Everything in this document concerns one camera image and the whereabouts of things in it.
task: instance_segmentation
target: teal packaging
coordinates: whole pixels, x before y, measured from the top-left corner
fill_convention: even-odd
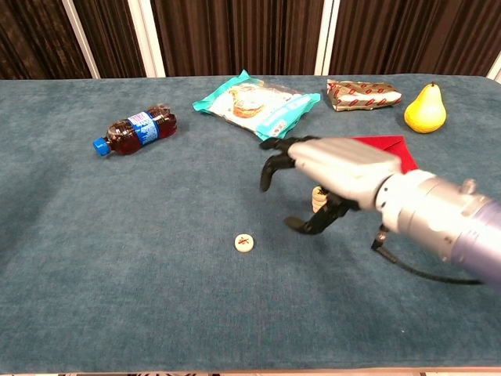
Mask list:
[[[320,101],[319,93],[304,94],[266,84],[245,70],[210,95],[193,103],[196,111],[213,114],[252,131],[261,140],[283,138]]]

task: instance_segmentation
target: curtain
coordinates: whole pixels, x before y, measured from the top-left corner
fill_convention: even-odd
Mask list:
[[[127,0],[74,0],[101,78],[145,77]]]
[[[0,0],[0,78],[90,78],[63,3]]]
[[[485,76],[500,15],[499,0],[341,0],[329,73]]]
[[[152,0],[170,76],[313,74],[323,0]]]

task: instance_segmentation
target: robotic arm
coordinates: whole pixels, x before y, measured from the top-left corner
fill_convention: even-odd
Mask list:
[[[373,249],[389,231],[401,233],[501,291],[501,204],[476,193],[474,180],[457,186],[422,170],[402,174],[398,157],[354,139],[271,138],[261,148],[282,151],[266,161],[261,190],[277,170],[297,168],[328,192],[308,221],[286,218],[293,230],[317,234],[348,210],[378,211]]]

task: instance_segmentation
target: soda bottle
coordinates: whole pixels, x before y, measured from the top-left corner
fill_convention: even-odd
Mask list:
[[[115,121],[108,128],[105,137],[99,137],[94,149],[101,155],[111,150],[119,154],[132,154],[156,139],[163,139],[174,134],[177,129],[175,115],[166,104],[157,104],[148,110]]]

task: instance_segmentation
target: wrapped package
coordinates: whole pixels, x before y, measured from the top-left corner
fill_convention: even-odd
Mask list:
[[[386,82],[327,80],[327,95],[336,111],[373,110],[402,100],[396,87]]]
[[[224,118],[265,140],[283,138],[319,101],[319,93],[305,94],[271,85],[243,70],[240,76],[193,103],[193,108]]]

